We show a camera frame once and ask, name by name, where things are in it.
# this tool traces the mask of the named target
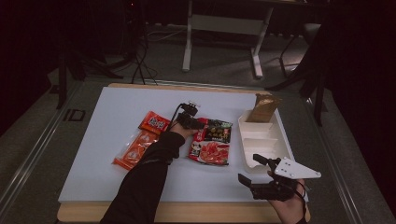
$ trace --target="red noodle package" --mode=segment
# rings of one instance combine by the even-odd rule
[[[134,168],[142,158],[146,149],[156,142],[161,132],[164,132],[170,120],[149,111],[139,125],[139,133],[133,137],[125,149],[117,156],[113,163],[127,170]]]
[[[205,164],[228,165],[233,125],[218,119],[198,120],[204,123],[205,127],[194,135],[189,158]]]

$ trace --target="white divided tray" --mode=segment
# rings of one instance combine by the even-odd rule
[[[245,170],[252,174],[266,173],[270,168],[253,160],[253,154],[260,154],[267,159],[283,159],[294,161],[288,137],[283,128],[279,112],[276,110],[268,123],[246,122],[251,110],[239,118],[239,131],[245,155]]]

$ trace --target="brown paper bag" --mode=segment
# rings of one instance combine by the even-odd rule
[[[256,105],[247,118],[247,122],[269,122],[281,99],[266,94],[256,94]]]

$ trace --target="white tabletop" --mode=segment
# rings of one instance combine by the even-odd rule
[[[112,164],[125,144],[138,132],[138,125],[152,110],[172,118],[181,103],[194,101],[196,118],[221,119],[233,124],[228,166],[203,165],[187,158],[191,139],[170,165],[162,202],[255,202],[248,188],[238,182],[240,173],[253,182],[267,183],[265,174],[244,170],[238,118],[255,105],[254,93],[170,91],[104,88],[78,154],[60,195],[61,203],[109,202],[117,194],[127,171]]]

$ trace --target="food packet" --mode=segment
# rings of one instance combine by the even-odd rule
[[[169,119],[163,118],[153,111],[149,111],[139,125],[139,129],[160,134],[165,132],[170,123]]]
[[[160,134],[166,130],[170,120],[149,111],[139,125],[139,131],[131,137],[119,155],[114,158],[113,163],[126,170],[134,168],[143,157],[146,149],[157,142]]]
[[[189,158],[205,164],[228,165],[233,124],[218,119],[198,118],[205,127],[193,137]]]
[[[247,117],[247,122],[266,123],[274,115],[281,99],[268,94],[256,94],[256,104]]]

